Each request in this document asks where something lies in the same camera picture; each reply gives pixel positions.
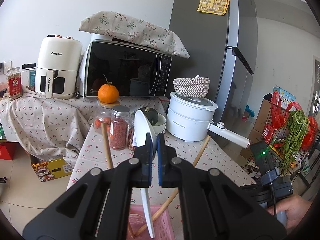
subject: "green pumpkin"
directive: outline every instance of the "green pumpkin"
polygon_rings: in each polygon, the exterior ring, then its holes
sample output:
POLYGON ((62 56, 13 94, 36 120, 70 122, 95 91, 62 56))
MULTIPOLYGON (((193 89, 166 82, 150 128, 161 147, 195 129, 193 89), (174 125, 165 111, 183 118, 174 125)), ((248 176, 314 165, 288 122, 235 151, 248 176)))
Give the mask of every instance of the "green pumpkin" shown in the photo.
POLYGON ((158 122, 159 116, 158 116, 158 112, 155 109, 151 107, 142 107, 139 110, 143 112, 143 114, 149 120, 152 126, 156 125, 156 123, 158 122))

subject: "screw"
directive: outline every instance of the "screw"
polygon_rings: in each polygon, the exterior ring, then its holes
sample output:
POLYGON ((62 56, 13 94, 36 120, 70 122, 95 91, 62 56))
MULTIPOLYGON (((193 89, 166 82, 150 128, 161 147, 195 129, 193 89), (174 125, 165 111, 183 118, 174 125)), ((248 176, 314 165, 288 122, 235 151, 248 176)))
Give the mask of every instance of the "screw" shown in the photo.
POLYGON ((90 174, 91 174, 92 176, 99 175, 100 173, 101 173, 101 170, 100 170, 99 168, 92 168, 92 169, 90 170, 90 174))
POLYGON ((213 168, 209 171, 210 175, 212 176, 218 176, 220 174, 220 171, 216 168, 213 168))
POLYGON ((182 162, 181 158, 179 158, 179 157, 173 157, 171 159, 171 161, 172 161, 173 164, 179 164, 179 163, 182 162))
POLYGON ((133 157, 133 158, 129 159, 129 163, 131 165, 135 165, 135 164, 139 163, 139 159, 133 157))

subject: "white wall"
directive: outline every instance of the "white wall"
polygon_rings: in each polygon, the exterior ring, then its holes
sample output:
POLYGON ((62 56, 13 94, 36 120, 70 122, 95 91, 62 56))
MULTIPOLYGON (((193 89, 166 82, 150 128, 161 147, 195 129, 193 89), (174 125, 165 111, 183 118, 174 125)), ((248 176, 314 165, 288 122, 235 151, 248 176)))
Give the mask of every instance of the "white wall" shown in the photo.
POLYGON ((90 34, 78 31, 82 19, 117 11, 168 28, 173 0, 5 0, 0 7, 0 62, 36 63, 49 34, 72 36, 86 46, 90 34))
POLYGON ((313 55, 320 57, 319 38, 292 25, 258 18, 257 68, 248 100, 256 116, 263 96, 272 93, 276 85, 293 94, 307 111, 313 55))

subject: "microwave cover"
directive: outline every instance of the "microwave cover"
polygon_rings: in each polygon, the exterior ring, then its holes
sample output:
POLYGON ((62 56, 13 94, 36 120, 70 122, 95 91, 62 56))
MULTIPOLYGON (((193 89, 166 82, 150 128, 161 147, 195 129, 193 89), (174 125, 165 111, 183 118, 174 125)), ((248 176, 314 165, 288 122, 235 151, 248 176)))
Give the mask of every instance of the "microwave cover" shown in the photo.
POLYGON ((110 36, 170 55, 189 58, 189 53, 177 34, 126 14, 108 11, 95 13, 81 21, 79 30, 110 36))

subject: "pink plastic basket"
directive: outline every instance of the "pink plastic basket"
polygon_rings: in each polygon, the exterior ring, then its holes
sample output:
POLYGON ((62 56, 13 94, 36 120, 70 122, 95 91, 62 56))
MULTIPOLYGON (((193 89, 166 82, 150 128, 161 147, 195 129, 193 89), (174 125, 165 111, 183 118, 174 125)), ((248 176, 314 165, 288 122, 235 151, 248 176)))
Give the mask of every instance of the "pink plastic basket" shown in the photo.
MULTIPOLYGON (((156 211, 161 207, 161 205, 151 205, 151 213, 154 215, 156 211)), ((145 223, 145 217, 143 212, 142 205, 131 205, 130 206, 130 215, 129 222, 131 224, 132 230, 137 232, 140 227, 145 223)), ((160 217, 153 222, 153 227, 155 229, 156 240, 175 240, 173 230, 170 222, 170 215, 168 209, 166 209, 160 217)), ((131 236, 127 233, 127 240, 131 240, 131 236)), ((139 236, 136 236, 135 239, 147 240, 152 239, 149 235, 148 229, 143 231, 139 236)))

